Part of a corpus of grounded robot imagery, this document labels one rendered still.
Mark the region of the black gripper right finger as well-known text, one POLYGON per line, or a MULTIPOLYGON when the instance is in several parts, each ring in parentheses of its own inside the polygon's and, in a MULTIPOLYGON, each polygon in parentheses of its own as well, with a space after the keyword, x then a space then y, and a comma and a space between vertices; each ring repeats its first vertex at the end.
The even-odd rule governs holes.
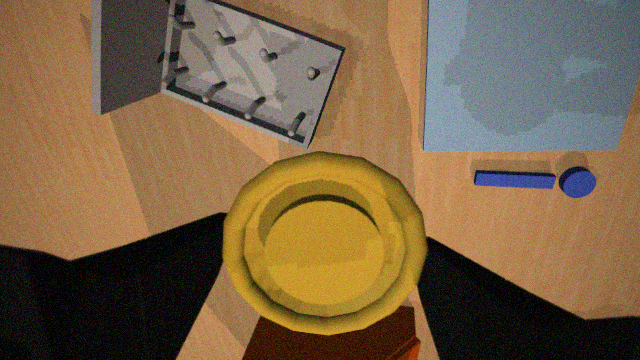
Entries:
POLYGON ((640 316, 584 320, 427 242, 417 289, 439 360, 640 360, 640 316))

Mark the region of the golden yellow plate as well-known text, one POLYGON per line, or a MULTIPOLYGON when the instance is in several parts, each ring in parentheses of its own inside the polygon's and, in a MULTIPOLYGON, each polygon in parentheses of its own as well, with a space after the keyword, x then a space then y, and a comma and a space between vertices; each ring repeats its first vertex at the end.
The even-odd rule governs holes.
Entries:
POLYGON ((428 249, 423 214, 400 179, 363 157, 315 151, 241 187, 222 258, 260 316, 334 335, 397 311, 428 249))

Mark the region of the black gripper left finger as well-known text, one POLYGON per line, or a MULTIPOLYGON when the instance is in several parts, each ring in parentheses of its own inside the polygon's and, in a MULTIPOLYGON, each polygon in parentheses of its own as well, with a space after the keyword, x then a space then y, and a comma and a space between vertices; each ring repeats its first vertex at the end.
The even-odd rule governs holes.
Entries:
POLYGON ((220 274, 227 214, 75 260, 0 244, 0 338, 30 360, 176 360, 220 274))

